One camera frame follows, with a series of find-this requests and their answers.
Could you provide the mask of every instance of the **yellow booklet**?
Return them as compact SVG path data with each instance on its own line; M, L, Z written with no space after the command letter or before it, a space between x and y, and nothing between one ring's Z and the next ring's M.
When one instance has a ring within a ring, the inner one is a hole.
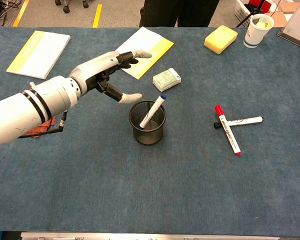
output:
M69 40L69 35L34 31L6 71L46 79Z
M138 64L132 64L131 68L128 69L122 69L134 78L140 79L173 45L172 41L145 27L141 27L116 51L123 54L141 49L152 53L151 58L137 58Z

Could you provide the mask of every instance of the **marker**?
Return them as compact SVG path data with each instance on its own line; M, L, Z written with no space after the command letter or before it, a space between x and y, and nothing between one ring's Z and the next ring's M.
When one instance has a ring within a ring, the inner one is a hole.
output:
M245 125L245 124L262 123L263 121L264 121L264 118L262 116L256 116L256 117L228 121L228 124L230 127L232 127L232 126L239 126L239 125ZM213 123L213 127L215 129L222 128L222 124L220 122L215 122L215 123Z
M161 94L157 100L154 102L152 107L150 108L149 112L145 115L144 119L140 122L138 128L144 129L147 123L150 121L150 119L153 117L155 112L160 108L161 104L166 100L166 95Z
M216 113L218 114L219 116L219 119L220 119L220 122L223 126L223 129L225 131L225 134L230 142L230 145L232 147L232 150L234 152L235 155L239 156L241 155L241 151L240 151L240 148L238 146L238 143L235 139L235 136L234 134L232 133L231 129L230 129L230 126L228 124L228 121L224 115L224 111L222 110L221 106L220 105L216 105L214 106L214 109L216 110Z

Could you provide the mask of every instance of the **deck of cards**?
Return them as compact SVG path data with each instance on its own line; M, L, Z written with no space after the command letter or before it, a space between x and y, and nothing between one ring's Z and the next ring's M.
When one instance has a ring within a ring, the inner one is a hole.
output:
M173 69L169 68L153 77L152 83L159 89L160 92L163 92L179 83L181 83L181 77Z

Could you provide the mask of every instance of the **chair wheel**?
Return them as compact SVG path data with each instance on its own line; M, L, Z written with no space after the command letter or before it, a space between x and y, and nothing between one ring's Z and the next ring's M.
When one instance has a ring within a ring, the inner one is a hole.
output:
M87 3L86 0L82 1L82 4L85 9L89 7L89 4Z
M70 9L69 9L68 6L64 6L64 7L63 7L63 11L64 11L66 14L70 13Z

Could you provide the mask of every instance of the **red marker cap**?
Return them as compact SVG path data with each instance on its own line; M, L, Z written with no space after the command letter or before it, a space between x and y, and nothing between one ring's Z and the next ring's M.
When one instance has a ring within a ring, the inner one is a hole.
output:
M216 110L216 113L218 114L218 116L220 117L221 115L224 115L224 111L222 110L220 105L215 105L214 109Z

